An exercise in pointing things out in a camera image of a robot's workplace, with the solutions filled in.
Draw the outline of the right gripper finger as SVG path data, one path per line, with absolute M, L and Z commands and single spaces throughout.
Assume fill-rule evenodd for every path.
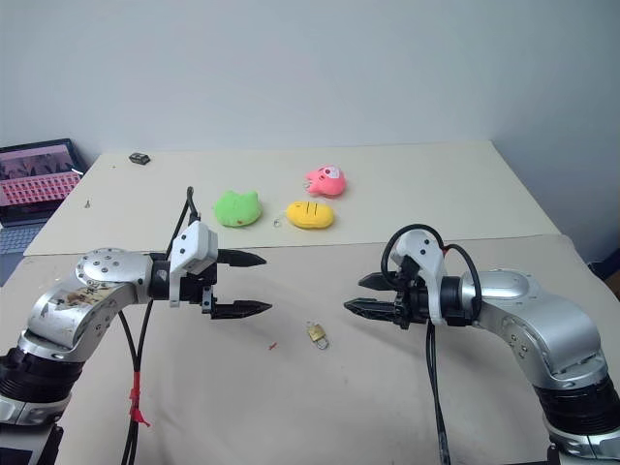
M 344 303 L 344 307 L 355 315 L 368 320 L 395 320 L 397 309 L 391 302 L 374 298 L 355 298 Z
M 389 271 L 387 274 L 382 272 L 369 273 L 362 277 L 357 284 L 374 291 L 396 291 L 400 286 L 395 271 Z

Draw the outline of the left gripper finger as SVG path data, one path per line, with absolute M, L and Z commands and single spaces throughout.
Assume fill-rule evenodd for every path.
M 217 263 L 235 267 L 251 267 L 266 264 L 266 260 L 256 254 L 241 250 L 219 249 Z
M 237 320 L 261 314 L 271 304 L 256 300 L 235 300 L 233 303 L 214 303 L 210 312 L 212 320 Z

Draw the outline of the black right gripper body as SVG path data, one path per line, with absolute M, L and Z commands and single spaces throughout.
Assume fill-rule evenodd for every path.
M 401 329 L 410 325 L 424 325 L 429 320 L 425 282 L 415 273 L 394 271 L 396 286 L 395 323 Z

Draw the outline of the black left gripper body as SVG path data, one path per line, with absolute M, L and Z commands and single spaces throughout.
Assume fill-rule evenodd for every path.
M 213 287 L 217 283 L 217 264 L 208 266 L 198 274 L 188 272 L 180 279 L 180 301 L 199 305 L 204 315 L 216 316 L 217 298 Z

